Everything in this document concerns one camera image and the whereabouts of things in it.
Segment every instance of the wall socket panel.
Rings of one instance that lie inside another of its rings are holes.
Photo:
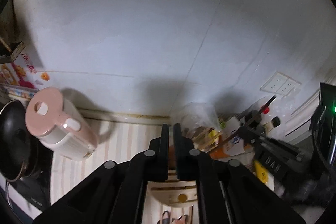
[[[292,88],[298,88],[301,83],[290,78],[289,76],[276,72],[273,76],[263,85],[260,90],[279,95],[287,95]]]

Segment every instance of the plastic bag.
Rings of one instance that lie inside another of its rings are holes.
[[[181,125],[182,135],[188,138],[195,137],[205,128],[221,131],[215,108],[211,104],[189,103],[170,117],[172,124]]]
[[[292,113],[295,111],[295,96],[300,92],[299,88],[292,88],[289,93],[281,98],[276,98],[270,105],[269,105],[269,112],[261,114],[261,123],[262,125],[270,122],[274,117],[278,116],[280,119],[280,125],[273,128],[270,133],[269,137],[282,140],[285,137],[287,126],[286,122],[290,119]],[[251,110],[259,110],[267,101],[271,98],[271,96],[266,96],[264,98],[259,99],[256,103],[254,103],[250,108]]]

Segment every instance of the wooden stick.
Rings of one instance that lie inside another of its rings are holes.
[[[160,204],[160,224],[162,224],[162,218],[163,218],[163,204]]]
[[[173,215],[173,207],[170,207],[169,224],[171,224],[172,215]]]
[[[220,135],[222,135],[222,132],[220,131],[219,133],[217,133],[215,136],[213,136],[207,143],[202,144],[198,147],[199,150],[202,150],[204,148],[206,148],[208,145],[211,145],[211,143],[217,139]]]
[[[193,224],[193,212],[194,206],[189,207],[189,217],[188,217],[188,224]]]
[[[203,135],[205,135],[209,130],[211,129],[211,127],[206,128],[205,130],[203,130],[200,134],[198,134],[196,137],[192,138],[193,142],[196,142],[198,139],[200,139]]]
[[[0,37],[0,42],[1,42],[1,44],[3,44],[3,46],[6,48],[6,50],[9,51],[9,53],[12,52],[12,49],[7,45],[7,43],[2,39],[2,37]]]

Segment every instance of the black device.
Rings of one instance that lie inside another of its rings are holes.
[[[141,223],[147,182],[168,178],[168,135],[164,124],[161,137],[150,142],[149,150],[121,164],[105,162],[33,223]],[[238,160],[225,163],[194,149],[192,141],[181,135],[179,124],[174,125],[174,146],[178,179],[197,183],[200,223],[260,223],[261,219],[272,224],[305,223]],[[275,174],[281,179],[280,174],[290,167],[280,166]],[[335,219],[335,208],[336,197],[317,223]]]
[[[50,207],[50,177],[53,152],[38,142],[39,154],[36,170],[29,177],[10,182],[13,188],[30,204],[44,211]]]
[[[254,146],[258,160],[286,189],[292,203],[326,207],[336,193],[336,87],[320,83],[320,100],[311,117],[312,155],[280,140],[241,127],[237,135]]]

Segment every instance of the frying pan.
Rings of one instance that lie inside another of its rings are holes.
[[[8,182],[29,176],[36,169],[38,140],[27,130],[25,114],[18,100],[8,102],[0,111],[0,172],[7,180],[6,190]]]

